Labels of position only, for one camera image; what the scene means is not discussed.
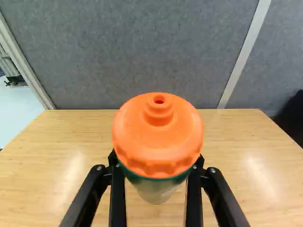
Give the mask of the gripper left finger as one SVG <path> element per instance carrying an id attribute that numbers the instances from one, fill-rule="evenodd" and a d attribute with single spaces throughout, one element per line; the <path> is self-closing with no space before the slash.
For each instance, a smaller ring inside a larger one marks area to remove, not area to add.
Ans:
<path id="1" fill-rule="evenodd" d="M 64 215 L 61 227 L 90 227 L 101 197 L 110 186 L 109 226 L 127 226 L 125 202 L 125 176 L 114 150 L 108 155 L 108 166 L 93 166 L 70 207 Z"/>

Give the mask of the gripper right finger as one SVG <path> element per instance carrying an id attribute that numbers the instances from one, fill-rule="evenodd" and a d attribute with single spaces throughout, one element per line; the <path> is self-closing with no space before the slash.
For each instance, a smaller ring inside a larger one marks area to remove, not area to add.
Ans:
<path id="1" fill-rule="evenodd" d="M 212 205 L 218 226 L 249 227 L 250 224 L 222 172 L 216 167 L 204 169 L 204 161 L 200 155 L 187 179 L 185 226 L 204 225 L 201 192 L 204 190 Z"/>

